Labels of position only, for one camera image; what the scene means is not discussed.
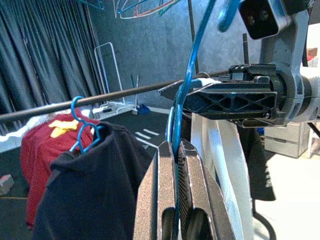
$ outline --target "hanging hanger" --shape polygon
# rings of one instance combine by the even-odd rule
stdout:
[[[132,4],[132,5],[128,6],[128,7],[125,7],[127,2],[128,2],[128,0],[126,0],[124,2],[123,6],[121,7],[121,9],[119,9],[120,0],[118,0],[117,3],[115,3],[115,0],[113,0],[115,18],[117,18],[117,14],[119,14],[121,19],[136,19],[136,18],[146,17],[146,16],[152,15],[152,14],[154,14],[156,12],[159,12],[162,9],[168,8],[171,5],[174,5],[175,3],[179,2],[180,0],[169,0],[169,1],[165,2],[165,3],[160,4],[159,6],[156,6],[154,8],[151,8],[149,10],[146,10],[144,12],[139,13],[139,5],[144,3],[144,2],[146,2],[146,1],[148,1],[148,0],[139,0],[135,4]],[[129,9],[131,9],[133,7],[135,7],[135,11],[133,12],[133,16],[128,16],[128,17],[122,16],[123,12],[126,12],[127,10],[129,10]]]
[[[163,5],[164,0],[160,0],[159,6]],[[177,4],[178,2],[180,2],[180,0],[175,0],[173,3],[171,3],[169,6],[162,8],[159,11],[159,16],[161,17],[163,14],[166,13],[166,11],[168,11],[171,7],[173,7],[175,4]]]
[[[186,74],[183,84],[179,87],[176,93],[175,101],[173,102],[173,108],[171,109],[171,114],[169,114],[169,119],[167,122],[166,129],[166,140],[171,140],[172,150],[175,155],[178,154],[180,136],[181,136],[181,125],[182,125],[182,115],[183,115],[183,105],[186,100],[190,84],[192,82],[192,76],[194,73],[194,65],[197,59],[197,54],[201,40],[203,38],[206,26],[208,24],[211,12],[215,5],[216,0],[210,0],[208,6],[205,10],[204,16],[199,25],[199,29],[196,33],[191,54],[186,67]],[[238,9],[239,0],[226,0],[223,9],[220,11],[220,17],[218,19],[218,29],[221,32],[225,32],[231,25],[236,11]]]
[[[78,132],[78,136],[76,139],[75,144],[70,148],[70,152],[73,152],[77,147],[79,147],[81,154],[85,154],[89,149],[91,149],[94,145],[96,145],[99,141],[100,141],[100,133],[99,133],[99,129],[101,129],[102,127],[98,127],[95,124],[93,124],[92,122],[86,122],[86,120],[77,117],[76,115],[76,111],[75,111],[75,105],[77,103],[77,101],[79,99],[83,99],[82,96],[76,96],[71,103],[71,114],[74,117],[75,120],[77,120],[80,123],[83,123],[82,127],[80,128],[79,132]],[[88,126],[91,126],[94,129],[94,132],[96,134],[96,140],[93,141],[93,143],[91,143],[89,146],[87,146],[85,149],[82,146],[81,143],[81,135],[82,132],[84,131],[84,129]]]

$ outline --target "black shirt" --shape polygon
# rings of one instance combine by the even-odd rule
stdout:
[[[125,127],[99,125],[97,146],[51,164],[33,240],[133,238],[138,188],[152,157]]]

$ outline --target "gray curtain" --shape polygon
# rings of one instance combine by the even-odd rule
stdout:
[[[0,114],[100,94],[91,31],[76,0],[1,0]]]

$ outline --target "black fabric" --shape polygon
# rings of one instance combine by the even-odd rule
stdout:
[[[51,164],[33,240],[131,240],[139,185],[152,157],[125,127],[102,122],[103,141]]]
[[[239,126],[237,129],[248,167],[251,197],[257,200],[274,201],[276,197],[257,130]]]
[[[0,114],[101,93],[86,8],[0,1]]]

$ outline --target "blue object on floor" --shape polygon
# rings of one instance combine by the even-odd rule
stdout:
[[[259,135],[265,135],[265,128],[264,127],[258,127],[256,130],[258,131]]]

